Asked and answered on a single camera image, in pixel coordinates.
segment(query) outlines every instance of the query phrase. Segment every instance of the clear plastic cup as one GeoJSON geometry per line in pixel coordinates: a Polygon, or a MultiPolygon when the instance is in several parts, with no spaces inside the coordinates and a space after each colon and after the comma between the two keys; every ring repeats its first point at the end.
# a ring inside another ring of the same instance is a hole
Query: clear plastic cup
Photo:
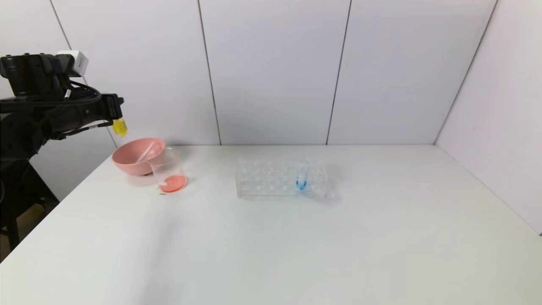
{"type": "Polygon", "coordinates": [[[180,152],[175,148],[166,147],[164,153],[163,159],[155,158],[150,160],[149,164],[160,189],[163,192],[175,192],[186,185],[188,178],[184,175],[180,152]]]}

